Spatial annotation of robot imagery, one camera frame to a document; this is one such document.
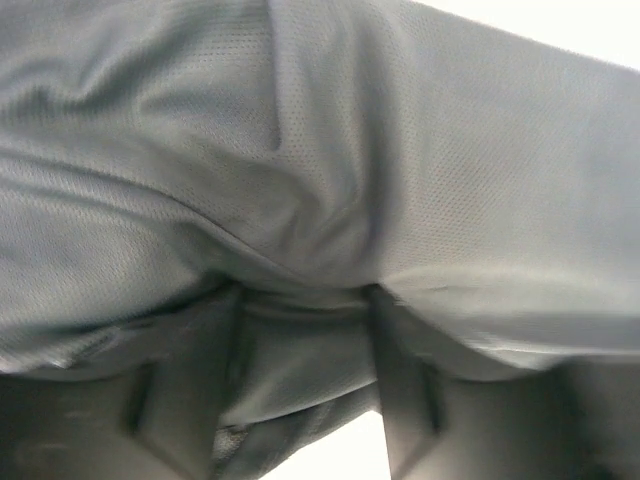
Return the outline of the grey green t shirt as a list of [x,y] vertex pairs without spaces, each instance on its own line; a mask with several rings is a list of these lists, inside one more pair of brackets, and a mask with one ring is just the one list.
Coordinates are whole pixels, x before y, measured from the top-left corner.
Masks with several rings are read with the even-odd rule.
[[415,1],[5,1],[1,379],[243,290],[208,479],[381,415],[367,292],[639,361],[639,73]]

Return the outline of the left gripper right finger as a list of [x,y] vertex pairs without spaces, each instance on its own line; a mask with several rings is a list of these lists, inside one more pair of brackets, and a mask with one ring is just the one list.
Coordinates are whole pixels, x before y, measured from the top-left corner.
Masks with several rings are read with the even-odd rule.
[[635,479],[639,361],[487,358],[378,287],[370,338],[395,479]]

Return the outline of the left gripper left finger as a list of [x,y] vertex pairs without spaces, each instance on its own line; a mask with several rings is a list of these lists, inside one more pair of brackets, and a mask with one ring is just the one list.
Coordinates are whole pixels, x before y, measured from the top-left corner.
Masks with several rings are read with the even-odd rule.
[[5,479],[208,479],[243,290],[139,318],[68,369],[1,379]]

